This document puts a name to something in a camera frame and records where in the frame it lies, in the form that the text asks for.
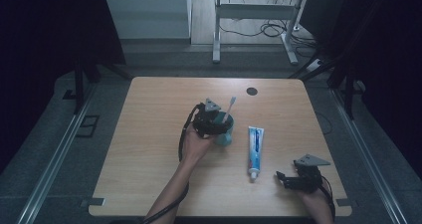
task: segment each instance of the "toothbrush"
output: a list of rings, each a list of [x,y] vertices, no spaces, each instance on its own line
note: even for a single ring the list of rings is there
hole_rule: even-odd
[[[221,121],[222,123],[226,122],[227,118],[229,117],[230,109],[232,108],[232,105],[235,103],[235,101],[236,101],[236,97],[232,97],[232,100],[230,100],[229,109],[227,110],[226,114],[224,115],[223,121]]]

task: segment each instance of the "human hand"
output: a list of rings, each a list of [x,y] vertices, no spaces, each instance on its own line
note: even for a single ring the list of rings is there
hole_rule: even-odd
[[[186,129],[186,136],[183,143],[182,161],[196,164],[214,143],[215,135],[202,138],[198,135],[192,123]]]
[[[329,190],[325,180],[322,181],[322,187],[325,188],[325,190]],[[331,210],[328,206],[328,199],[320,189],[317,189],[313,193],[306,193],[299,190],[297,190],[296,193],[317,224],[334,223],[331,216]]]

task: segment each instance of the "aluminum rail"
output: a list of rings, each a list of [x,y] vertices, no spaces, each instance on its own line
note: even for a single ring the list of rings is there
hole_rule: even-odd
[[[366,166],[366,169],[369,173],[369,176],[372,179],[372,182],[375,186],[375,189],[378,191],[379,196],[381,197],[382,202],[385,205],[385,209],[393,223],[395,224],[405,224],[407,223],[406,218],[404,217],[403,212],[401,211],[400,205],[392,192],[390,186],[379,170],[378,165],[376,164],[375,159],[373,158],[369,148],[366,145],[365,140],[359,132],[359,129],[356,126],[354,120],[350,119],[347,113],[345,112],[342,106],[342,98],[338,90],[331,90],[331,94],[334,96],[336,107],[340,113],[341,118],[343,119],[348,131],[350,132],[353,143],[358,150],[362,161]]]
[[[70,146],[74,140],[75,135],[77,134],[78,128],[81,125],[82,120],[84,119],[85,113],[90,106],[91,100],[93,98],[95,89],[97,85],[91,84],[88,87],[87,91],[87,99],[80,111],[74,114],[71,123],[68,126],[65,134],[60,141],[59,146],[57,147],[55,153],[53,154],[47,168],[44,170],[43,174],[41,175],[38,183],[36,184],[34,190],[32,191],[31,195],[25,207],[23,208],[18,221],[18,224],[24,223],[34,223],[35,218],[38,215],[38,212],[41,209],[41,206],[44,203],[44,200],[47,197],[48,192],[56,178],[56,175],[62,166],[63,160],[68,153]]]

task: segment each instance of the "toothpaste cap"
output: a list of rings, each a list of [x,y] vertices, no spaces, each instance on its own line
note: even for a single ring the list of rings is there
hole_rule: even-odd
[[[255,179],[257,179],[257,172],[252,172],[251,173],[251,178],[252,178],[252,181],[255,181]]]

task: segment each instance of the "wrist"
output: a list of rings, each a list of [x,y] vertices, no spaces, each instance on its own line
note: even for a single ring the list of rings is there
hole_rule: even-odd
[[[195,169],[197,163],[198,163],[198,160],[183,158],[179,163],[179,167],[193,171],[193,169]]]

